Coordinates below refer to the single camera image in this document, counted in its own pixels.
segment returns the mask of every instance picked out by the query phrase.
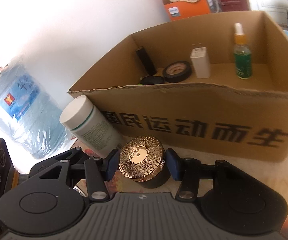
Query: white power adapter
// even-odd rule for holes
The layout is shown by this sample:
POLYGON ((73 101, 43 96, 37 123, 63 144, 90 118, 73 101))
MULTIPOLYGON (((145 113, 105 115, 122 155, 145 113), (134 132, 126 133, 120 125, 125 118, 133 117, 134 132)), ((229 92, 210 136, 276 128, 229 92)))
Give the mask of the white power adapter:
POLYGON ((209 78, 211 76, 210 60, 206 47, 193 49, 191 61, 197 78, 209 78))

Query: patterned tablecloth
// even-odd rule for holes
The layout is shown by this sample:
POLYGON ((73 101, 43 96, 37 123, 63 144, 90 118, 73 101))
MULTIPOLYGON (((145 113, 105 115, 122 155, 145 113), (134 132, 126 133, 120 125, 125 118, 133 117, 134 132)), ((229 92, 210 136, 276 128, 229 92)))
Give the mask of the patterned tablecloth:
MULTIPOLYGON (((73 147, 80 146, 83 151, 89 155, 95 154, 88 149, 79 140, 73 147)), ((288 204, 288 156, 280 163, 270 163, 251 159, 242 159, 230 156, 223 156, 217 154, 210 154, 205 152, 198 152, 194 150, 187 150, 182 148, 173 147, 173 149, 183 157, 193 157, 199 159, 203 164, 214 164, 216 160, 223 159, 246 173, 250 174, 259 181, 265 183, 269 187, 279 192, 287 201, 288 204)), ((106 182, 107 188, 110 193, 112 192, 171 192, 173 196, 176 194, 180 182, 174 181, 170 178, 164 185, 155 189, 146 189, 141 187, 138 183, 125 178, 119 171, 115 173, 112 181, 106 182)), ((78 187, 87 194, 85 180, 81 180, 78 183, 78 187)), ((199 195, 204 195, 208 190, 212 188, 211 180, 201 180, 199 186, 199 195)), ((288 216, 281 230, 282 235, 288 239, 288 216)))

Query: white dropper bulb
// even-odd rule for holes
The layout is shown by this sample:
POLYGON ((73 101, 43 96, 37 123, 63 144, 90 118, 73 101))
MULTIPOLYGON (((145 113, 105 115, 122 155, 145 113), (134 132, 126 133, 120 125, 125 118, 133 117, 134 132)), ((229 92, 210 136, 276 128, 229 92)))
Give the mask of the white dropper bulb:
POLYGON ((236 35, 244 35, 242 24, 235 23, 235 34, 236 35))

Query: cardboard box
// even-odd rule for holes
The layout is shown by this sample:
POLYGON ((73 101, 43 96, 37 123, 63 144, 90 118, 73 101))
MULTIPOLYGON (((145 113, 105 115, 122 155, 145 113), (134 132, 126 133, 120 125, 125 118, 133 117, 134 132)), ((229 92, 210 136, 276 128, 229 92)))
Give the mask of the cardboard box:
POLYGON ((222 11, 220 0, 199 0, 195 3, 185 1, 172 3, 170 0, 162 1, 168 16, 172 21, 222 11))
POLYGON ((288 38, 262 11, 206 14, 134 33, 71 88, 85 94, 124 135, 222 155, 280 161, 288 154, 288 38), (253 76, 239 79, 234 23, 252 51, 253 76), (211 77, 193 73, 176 84, 136 85, 146 75, 135 50, 144 46, 158 74, 190 61, 192 44, 207 47, 211 77))

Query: plastic-wrapped package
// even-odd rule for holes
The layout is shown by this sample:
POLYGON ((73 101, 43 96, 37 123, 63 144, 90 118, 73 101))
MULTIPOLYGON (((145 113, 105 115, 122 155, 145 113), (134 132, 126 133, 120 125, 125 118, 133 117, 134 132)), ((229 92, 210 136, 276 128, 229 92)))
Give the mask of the plastic-wrapped package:
POLYGON ((0 75, 0 128, 35 159, 69 146, 72 134, 59 122, 61 110, 26 71, 13 60, 0 75))

